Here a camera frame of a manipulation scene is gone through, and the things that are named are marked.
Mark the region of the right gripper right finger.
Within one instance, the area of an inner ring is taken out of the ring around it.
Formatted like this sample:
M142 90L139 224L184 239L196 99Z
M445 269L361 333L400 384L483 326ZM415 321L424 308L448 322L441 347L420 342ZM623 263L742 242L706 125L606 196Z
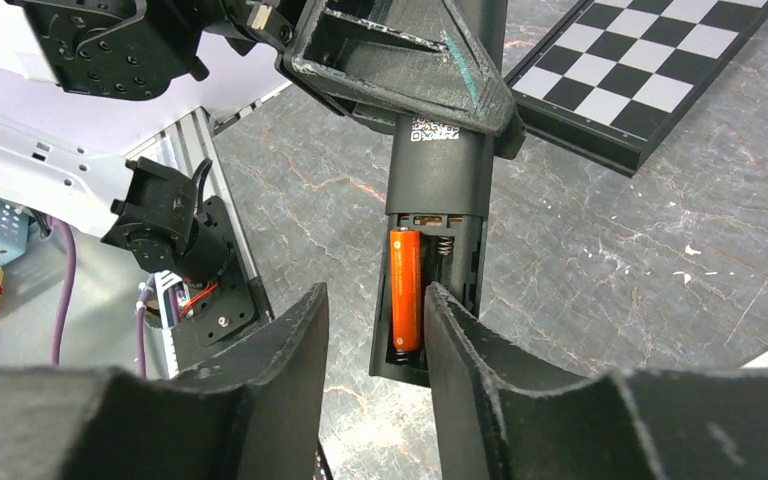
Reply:
M617 368L587 378L425 293L447 479L768 479L768 368Z

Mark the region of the checkered chess board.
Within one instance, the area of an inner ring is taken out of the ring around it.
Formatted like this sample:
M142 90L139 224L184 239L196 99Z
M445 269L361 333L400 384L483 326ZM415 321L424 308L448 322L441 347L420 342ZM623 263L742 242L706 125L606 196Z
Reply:
M634 176L768 18L768 1L579 1L506 77L529 133Z

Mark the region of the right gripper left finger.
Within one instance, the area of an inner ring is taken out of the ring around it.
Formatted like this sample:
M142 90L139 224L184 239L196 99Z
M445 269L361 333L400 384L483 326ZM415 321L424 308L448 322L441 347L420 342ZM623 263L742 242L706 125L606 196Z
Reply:
M0 368L0 479L325 479L329 299L169 380L121 368Z

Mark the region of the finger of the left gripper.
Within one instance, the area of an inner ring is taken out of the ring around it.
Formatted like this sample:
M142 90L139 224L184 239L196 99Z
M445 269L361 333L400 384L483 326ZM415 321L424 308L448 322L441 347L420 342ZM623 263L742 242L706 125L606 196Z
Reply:
M504 1L309 1L282 55L344 115L398 115L493 136L517 128L501 75Z

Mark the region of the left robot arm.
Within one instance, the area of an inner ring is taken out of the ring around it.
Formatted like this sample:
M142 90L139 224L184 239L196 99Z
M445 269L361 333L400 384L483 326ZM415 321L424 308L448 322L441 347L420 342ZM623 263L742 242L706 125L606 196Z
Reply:
M494 157L524 126L500 73L503 1L15 1L68 93L143 101L204 79L205 33L239 53L272 46L276 69L329 111L394 139L386 212L460 216L440 234L439 282L475 309ZM0 198L135 253L147 270L197 283L196 184L167 167L68 149L0 120Z

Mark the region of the black remote control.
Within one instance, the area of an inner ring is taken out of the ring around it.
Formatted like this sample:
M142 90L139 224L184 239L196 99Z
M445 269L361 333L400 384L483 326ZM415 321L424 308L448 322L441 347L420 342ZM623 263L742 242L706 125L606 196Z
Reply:
M501 68L509 1L456 1L470 30ZM389 232L420 233L420 310L424 291L440 283L474 316L480 310L494 166L494 140L460 129L456 138L417 140L432 122L401 116L396 123L385 204L380 280L369 375L429 386L425 340L400 353L392 339Z

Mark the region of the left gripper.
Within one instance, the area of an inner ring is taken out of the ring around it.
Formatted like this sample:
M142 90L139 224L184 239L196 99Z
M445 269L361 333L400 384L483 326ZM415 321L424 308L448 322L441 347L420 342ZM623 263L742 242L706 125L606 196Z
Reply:
M241 56L265 37L248 20L258 1L18 1L68 93L128 101L162 95L182 76L209 75L198 56L203 33Z

